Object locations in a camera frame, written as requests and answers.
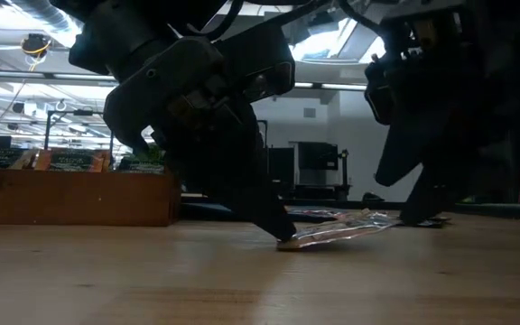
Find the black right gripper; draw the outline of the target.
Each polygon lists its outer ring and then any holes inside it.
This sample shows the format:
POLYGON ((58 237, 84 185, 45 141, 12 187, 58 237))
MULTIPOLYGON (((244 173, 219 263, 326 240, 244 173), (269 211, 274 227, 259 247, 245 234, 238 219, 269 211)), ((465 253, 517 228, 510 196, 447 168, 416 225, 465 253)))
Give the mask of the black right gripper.
POLYGON ((474 130, 520 107, 520 0, 404 0, 390 13, 395 108, 375 174, 390 187, 420 162, 400 220, 418 226, 491 190, 474 130))

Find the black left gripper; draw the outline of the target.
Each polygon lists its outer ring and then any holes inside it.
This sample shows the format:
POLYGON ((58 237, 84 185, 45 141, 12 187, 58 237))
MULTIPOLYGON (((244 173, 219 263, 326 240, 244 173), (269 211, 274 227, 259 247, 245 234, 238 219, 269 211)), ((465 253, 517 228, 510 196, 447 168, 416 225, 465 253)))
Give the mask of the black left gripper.
POLYGON ((150 126, 168 167, 212 200, 286 242, 296 227, 266 166, 255 113, 243 105, 237 46, 184 38, 119 81, 104 120, 116 139, 146 154, 150 126))

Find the orange tea packet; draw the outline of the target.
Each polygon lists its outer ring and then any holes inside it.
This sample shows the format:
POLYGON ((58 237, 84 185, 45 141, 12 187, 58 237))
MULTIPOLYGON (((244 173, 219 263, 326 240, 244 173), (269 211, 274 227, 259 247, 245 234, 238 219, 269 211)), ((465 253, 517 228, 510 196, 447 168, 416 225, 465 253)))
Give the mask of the orange tea packet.
POLYGON ((34 169, 52 172, 102 172, 104 156, 94 150, 41 150, 34 169))

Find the black partition panels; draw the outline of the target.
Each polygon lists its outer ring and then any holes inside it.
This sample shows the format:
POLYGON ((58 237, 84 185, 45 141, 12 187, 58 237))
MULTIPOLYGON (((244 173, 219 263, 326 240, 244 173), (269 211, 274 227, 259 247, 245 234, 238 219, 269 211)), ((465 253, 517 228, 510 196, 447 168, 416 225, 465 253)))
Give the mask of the black partition panels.
POLYGON ((289 197, 294 188, 294 149, 268 149, 269 176, 279 196, 289 197))

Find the black monitor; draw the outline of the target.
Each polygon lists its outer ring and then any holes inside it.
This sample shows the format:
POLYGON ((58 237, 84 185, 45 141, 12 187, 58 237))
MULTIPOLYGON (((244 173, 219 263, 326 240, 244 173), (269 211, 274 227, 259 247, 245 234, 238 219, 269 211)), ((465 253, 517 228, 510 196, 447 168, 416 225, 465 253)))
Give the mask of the black monitor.
POLYGON ((299 142, 298 165, 302 170, 338 169, 338 147, 335 144, 317 142, 299 142))

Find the green potted plant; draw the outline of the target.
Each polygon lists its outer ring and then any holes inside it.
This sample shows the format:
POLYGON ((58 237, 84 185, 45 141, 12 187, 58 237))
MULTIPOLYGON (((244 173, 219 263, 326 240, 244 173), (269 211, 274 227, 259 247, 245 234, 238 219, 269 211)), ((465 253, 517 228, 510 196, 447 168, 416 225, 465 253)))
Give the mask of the green potted plant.
POLYGON ((131 153, 125 154, 121 163, 150 163, 163 164, 164 151, 157 144, 148 144, 144 149, 134 149, 131 153))

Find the long ceiling light tube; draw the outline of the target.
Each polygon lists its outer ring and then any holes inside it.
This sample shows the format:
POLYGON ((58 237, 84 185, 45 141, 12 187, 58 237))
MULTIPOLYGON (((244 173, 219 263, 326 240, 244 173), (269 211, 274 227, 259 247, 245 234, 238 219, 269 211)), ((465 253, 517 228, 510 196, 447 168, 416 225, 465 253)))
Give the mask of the long ceiling light tube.
MULTIPOLYGON (((111 76, 100 76, 93 74, 71 74, 54 72, 30 72, 0 70, 0 82, 20 82, 52 85, 85 85, 98 87, 114 87, 117 81, 111 76)), ((325 90, 342 91, 364 91, 365 84, 339 84, 339 83, 318 83, 318 82, 296 82, 295 88, 313 88, 325 90)))

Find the bright ceiling light panel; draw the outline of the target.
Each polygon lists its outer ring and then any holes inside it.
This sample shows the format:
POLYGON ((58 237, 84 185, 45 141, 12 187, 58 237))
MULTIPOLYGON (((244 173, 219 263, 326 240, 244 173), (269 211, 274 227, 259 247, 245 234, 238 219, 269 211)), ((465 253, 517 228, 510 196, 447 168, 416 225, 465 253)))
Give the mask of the bright ceiling light panel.
POLYGON ((290 45, 297 61, 317 64, 364 64, 374 56, 385 54, 385 44, 380 36, 345 18, 336 23, 337 29, 318 32, 302 42, 290 45))

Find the wooden three-compartment tray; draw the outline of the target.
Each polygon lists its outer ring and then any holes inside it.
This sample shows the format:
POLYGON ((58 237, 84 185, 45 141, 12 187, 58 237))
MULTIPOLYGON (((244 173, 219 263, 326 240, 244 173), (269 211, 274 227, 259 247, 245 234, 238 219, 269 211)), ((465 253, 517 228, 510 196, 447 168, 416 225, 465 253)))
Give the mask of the wooden three-compartment tray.
POLYGON ((0 170, 0 225, 167 227, 180 205, 169 173, 0 170))

